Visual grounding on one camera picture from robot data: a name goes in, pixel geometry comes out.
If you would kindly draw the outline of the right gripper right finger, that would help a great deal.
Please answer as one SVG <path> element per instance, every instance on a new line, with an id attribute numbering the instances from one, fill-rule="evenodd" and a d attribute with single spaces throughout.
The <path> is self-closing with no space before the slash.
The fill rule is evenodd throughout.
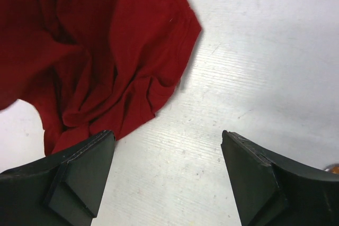
<path id="1" fill-rule="evenodd" d="M 338 225 L 338 175 L 223 131 L 222 153 L 242 225 Z"/>

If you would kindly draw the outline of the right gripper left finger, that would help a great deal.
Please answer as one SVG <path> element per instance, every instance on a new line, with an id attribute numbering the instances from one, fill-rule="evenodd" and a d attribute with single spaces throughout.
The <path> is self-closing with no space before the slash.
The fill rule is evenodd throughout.
<path id="1" fill-rule="evenodd" d="M 70 148 L 1 173 L 1 225 L 91 225 L 115 149 L 102 131 Z"/>

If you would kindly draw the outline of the red cloth garment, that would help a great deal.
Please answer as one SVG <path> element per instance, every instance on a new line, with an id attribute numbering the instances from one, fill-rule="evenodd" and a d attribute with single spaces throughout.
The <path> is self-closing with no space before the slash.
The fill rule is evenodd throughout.
<path id="1" fill-rule="evenodd" d="M 172 96 L 200 32 L 187 0 L 1 0 L 1 109 L 37 109 L 46 155 L 122 138 Z"/>

